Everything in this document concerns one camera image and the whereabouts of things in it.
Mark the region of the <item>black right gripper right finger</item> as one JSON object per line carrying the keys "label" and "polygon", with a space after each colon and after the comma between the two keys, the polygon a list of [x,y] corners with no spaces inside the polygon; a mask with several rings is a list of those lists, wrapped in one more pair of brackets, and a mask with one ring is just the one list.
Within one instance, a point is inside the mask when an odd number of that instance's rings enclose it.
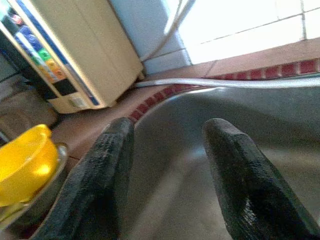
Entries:
{"label": "black right gripper right finger", "polygon": [[246,133],[212,118],[202,135],[224,223],[234,240],[319,239],[319,225]]}

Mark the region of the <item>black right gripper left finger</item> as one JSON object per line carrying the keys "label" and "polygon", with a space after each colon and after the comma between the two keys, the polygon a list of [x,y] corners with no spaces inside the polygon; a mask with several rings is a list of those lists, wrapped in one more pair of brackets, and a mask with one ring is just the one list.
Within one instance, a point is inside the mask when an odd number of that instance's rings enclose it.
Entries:
{"label": "black right gripper left finger", "polygon": [[127,204],[134,124],[113,120],[69,172],[32,240],[117,240]]}

